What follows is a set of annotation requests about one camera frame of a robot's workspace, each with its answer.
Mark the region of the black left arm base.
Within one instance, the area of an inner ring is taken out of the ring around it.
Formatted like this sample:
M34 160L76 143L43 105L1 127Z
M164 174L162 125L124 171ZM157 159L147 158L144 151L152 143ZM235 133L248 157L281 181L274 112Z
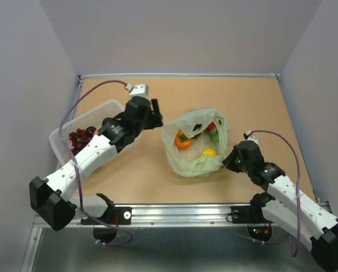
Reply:
M131 224L132 208L130 206L115 205L114 202L103 193L96 193L94 196L84 197L83 205L85 211L88 212L90 216L87 216L85 213L78 214L78 212L81 212L80 207L75 210L78 219L81 219L82 225L100 224L94 221L92 217L110 225Z

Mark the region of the translucent green plastic bag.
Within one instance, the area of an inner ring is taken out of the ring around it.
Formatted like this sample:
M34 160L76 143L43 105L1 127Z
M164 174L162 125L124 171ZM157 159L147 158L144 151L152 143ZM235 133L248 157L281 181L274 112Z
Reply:
M219 142L212 141L207 126L214 122L219 132ZM219 171L228 152L228 130L230 125L226 117L216 108L206 107L190 109L181 116L166 122L161 128L161 137L167 159L177 174L186 177L208 176ZM177 132L181 130L192 145L186 150L178 150L174 145ZM213 148L217 156L201 156L207 149Z

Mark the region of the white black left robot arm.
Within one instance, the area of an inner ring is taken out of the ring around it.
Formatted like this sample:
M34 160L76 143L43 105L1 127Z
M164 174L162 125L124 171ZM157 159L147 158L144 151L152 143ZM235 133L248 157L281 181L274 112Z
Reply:
M163 118L157 99L135 96L123 112L107 117L97 135L61 169L29 183L31 208L55 231L66 227L76 208L70 199L83 181L131 145L144 130L159 128Z

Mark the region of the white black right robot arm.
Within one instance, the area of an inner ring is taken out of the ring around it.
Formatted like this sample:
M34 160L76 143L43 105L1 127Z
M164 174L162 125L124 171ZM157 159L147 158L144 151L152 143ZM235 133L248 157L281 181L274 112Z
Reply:
M275 223L310 251L324 271L338 271L338 217L328 212L296 184L276 164L266 162L259 145L245 140L233 147L223 161L230 171L245 173L263 189L250 201L251 219Z

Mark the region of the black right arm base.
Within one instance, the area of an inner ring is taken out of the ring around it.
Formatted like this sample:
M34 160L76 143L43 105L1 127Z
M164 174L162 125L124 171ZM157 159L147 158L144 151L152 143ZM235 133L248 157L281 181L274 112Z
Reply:
M234 224L260 224L267 220L263 216L262 208L275 197L268 193L257 193L250 200L249 205L231 206L230 212L226 214L226 221Z

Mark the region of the orange persimmon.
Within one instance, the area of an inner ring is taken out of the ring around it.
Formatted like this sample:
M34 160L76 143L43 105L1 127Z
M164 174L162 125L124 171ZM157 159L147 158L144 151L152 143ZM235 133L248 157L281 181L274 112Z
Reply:
M178 150L186 150L192 145L192 139L188 138L181 130L179 130L174 139L174 145Z

